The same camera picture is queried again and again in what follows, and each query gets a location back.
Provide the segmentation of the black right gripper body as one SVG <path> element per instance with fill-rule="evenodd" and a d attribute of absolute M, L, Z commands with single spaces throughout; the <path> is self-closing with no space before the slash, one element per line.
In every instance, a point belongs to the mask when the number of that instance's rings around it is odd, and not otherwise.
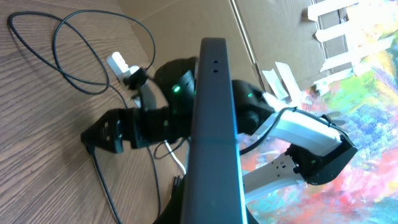
<path fill-rule="evenodd" d="M 164 140 L 174 142 L 170 112 L 167 107 L 155 110 L 123 110 L 123 140 L 133 149 L 151 146 Z"/>

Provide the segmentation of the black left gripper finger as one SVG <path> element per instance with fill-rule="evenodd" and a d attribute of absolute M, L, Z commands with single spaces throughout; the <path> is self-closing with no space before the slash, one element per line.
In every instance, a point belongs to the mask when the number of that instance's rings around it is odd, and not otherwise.
<path fill-rule="evenodd" d="M 182 214 L 184 183 L 186 176 L 174 177 L 171 198 L 154 224 L 179 224 Z"/>

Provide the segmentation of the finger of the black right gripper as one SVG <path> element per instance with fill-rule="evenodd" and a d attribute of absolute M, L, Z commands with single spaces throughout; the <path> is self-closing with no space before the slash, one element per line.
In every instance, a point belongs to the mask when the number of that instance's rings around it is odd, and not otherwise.
<path fill-rule="evenodd" d="M 107 111 L 97 122 L 81 133 L 81 142 L 88 147 L 99 147 L 112 153 L 123 152 L 122 109 Z"/>

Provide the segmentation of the Galaxy smartphone with blue screen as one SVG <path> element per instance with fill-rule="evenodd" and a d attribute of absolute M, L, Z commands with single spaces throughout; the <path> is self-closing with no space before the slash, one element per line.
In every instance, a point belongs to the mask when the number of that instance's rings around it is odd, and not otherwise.
<path fill-rule="evenodd" d="M 226 39 L 201 41 L 181 223 L 247 223 Z"/>

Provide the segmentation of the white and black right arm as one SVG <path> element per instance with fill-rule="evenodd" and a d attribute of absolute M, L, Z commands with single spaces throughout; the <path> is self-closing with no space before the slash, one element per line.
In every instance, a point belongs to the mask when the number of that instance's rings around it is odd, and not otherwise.
<path fill-rule="evenodd" d="M 139 149 L 189 139 L 197 62 L 195 57 L 176 59 L 156 71 L 153 81 L 167 106 L 109 110 L 81 134 L 82 143 L 119 154 L 124 141 Z M 290 144 L 268 165 L 244 175 L 247 200 L 302 182 L 327 184 L 357 153 L 348 134 L 327 115 L 318 117 L 289 107 L 242 80 L 233 80 L 232 91 L 238 133 L 258 133 L 261 139 L 272 137 Z"/>

